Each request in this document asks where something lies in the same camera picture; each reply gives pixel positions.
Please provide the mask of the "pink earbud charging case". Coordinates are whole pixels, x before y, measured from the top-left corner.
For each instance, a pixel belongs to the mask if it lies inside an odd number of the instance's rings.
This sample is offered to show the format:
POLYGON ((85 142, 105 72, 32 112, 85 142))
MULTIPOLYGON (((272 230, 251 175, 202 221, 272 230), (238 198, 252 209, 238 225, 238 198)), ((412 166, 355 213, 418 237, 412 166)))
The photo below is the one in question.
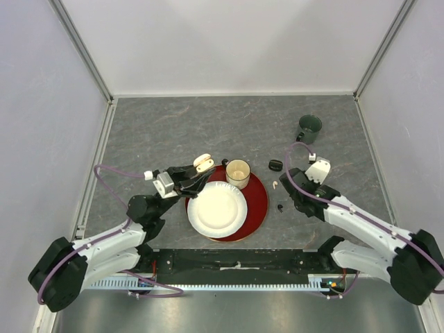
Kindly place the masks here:
POLYGON ((214 160, 209 153, 204 153, 194 160, 193 166, 197 173, 203 173, 214 167, 214 160))

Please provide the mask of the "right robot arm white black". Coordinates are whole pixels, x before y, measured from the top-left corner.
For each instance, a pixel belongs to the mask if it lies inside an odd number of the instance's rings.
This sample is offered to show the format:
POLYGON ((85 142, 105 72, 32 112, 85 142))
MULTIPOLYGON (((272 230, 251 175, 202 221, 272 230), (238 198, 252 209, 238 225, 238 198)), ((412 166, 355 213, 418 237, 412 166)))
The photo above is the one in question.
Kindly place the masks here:
POLYGON ((443 281, 443 255, 432 234, 410 232, 387 223, 351 203, 337 190, 311 181, 305 172, 290 169, 279 181, 294 207, 349 232, 365 246, 330 237, 318 255, 319 268, 333 273, 351 268, 388 282, 406 301, 422 305, 443 281))

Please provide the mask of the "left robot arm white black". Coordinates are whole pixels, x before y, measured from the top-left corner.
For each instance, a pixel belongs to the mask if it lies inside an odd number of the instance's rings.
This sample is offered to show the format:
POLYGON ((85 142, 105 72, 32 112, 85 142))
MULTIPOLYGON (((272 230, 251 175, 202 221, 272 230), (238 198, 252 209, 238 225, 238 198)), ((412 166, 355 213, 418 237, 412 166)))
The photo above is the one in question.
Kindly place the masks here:
POLYGON ((196 198, 216 171, 210 160, 200 166, 171 166, 133 174, 151 181, 156 193, 123 203, 127 219, 92 237, 53 241, 28 276, 37 302, 52 312, 70 305, 85 288, 114 273, 147 272, 152 265, 148 242, 164 227, 163 215, 181 198, 196 198))

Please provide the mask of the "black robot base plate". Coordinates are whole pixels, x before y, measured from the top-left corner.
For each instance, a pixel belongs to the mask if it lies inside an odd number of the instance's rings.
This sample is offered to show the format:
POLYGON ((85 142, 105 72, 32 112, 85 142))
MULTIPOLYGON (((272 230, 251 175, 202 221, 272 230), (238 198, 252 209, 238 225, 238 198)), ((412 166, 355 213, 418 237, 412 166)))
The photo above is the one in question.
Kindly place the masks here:
POLYGON ((310 274, 343 274, 326 254, 296 249, 160 249, 141 257, 132 271, 190 285, 304 284, 310 274))

